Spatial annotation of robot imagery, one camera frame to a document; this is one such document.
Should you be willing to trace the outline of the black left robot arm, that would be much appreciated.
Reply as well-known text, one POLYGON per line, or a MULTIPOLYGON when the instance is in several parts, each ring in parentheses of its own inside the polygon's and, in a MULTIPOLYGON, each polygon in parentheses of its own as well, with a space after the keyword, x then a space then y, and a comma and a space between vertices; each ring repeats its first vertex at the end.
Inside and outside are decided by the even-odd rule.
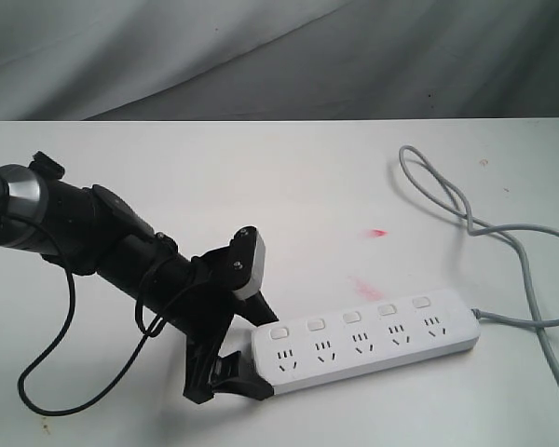
POLYGON ((226 246, 185 258, 115 193, 70 185, 64 172, 43 153, 28 166, 0 167, 0 247, 35 252, 68 280, 105 279, 134 300, 143 339, 169 325, 182 332, 187 399, 271 397, 272 385, 249 359, 219 353, 234 317, 256 327, 277 319, 261 292, 266 247, 259 231, 242 227, 226 246))

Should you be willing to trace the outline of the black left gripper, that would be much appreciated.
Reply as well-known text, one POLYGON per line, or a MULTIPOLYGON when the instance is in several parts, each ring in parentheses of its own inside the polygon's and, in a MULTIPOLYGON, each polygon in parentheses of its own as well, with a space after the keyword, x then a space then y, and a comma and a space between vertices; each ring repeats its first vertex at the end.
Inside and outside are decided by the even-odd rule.
POLYGON ((260 291, 241 301, 230 290, 228 255, 229 248, 221 248, 191 260, 195 276, 170 315, 170 324, 186 335, 183 396, 194 403, 207 402, 217 393, 251 400, 274 395, 273 386, 242 352, 219 355, 234 316, 255 327, 279 320, 260 291))

